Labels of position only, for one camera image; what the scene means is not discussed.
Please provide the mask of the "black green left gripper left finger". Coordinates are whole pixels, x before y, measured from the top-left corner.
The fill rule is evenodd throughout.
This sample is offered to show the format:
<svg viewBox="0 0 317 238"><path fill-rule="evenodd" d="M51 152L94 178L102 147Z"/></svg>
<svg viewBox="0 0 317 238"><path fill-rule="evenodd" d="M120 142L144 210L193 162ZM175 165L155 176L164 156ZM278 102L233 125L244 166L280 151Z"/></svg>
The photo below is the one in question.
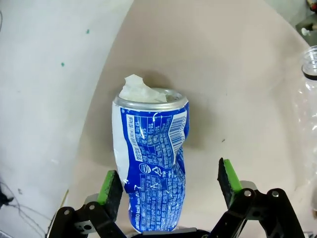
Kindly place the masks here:
<svg viewBox="0 0 317 238"><path fill-rule="evenodd" d="M57 211L48 237L87 238L92 233L101 238L126 237L115 223L122 194L117 171L108 171L100 192L88 196L81 208L61 207Z"/></svg>

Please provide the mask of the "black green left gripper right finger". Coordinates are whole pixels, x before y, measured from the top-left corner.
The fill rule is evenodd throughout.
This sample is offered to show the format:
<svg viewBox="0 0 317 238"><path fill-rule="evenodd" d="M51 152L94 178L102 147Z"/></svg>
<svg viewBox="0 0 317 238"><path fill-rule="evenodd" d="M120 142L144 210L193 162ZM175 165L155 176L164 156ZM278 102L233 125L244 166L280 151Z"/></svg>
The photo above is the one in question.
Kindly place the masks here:
<svg viewBox="0 0 317 238"><path fill-rule="evenodd" d="M258 189L244 188L229 159L220 158L218 177L227 211L210 232L211 238L237 238L247 221L258 221L267 238L303 238L291 202L283 189L274 188L266 194Z"/></svg>

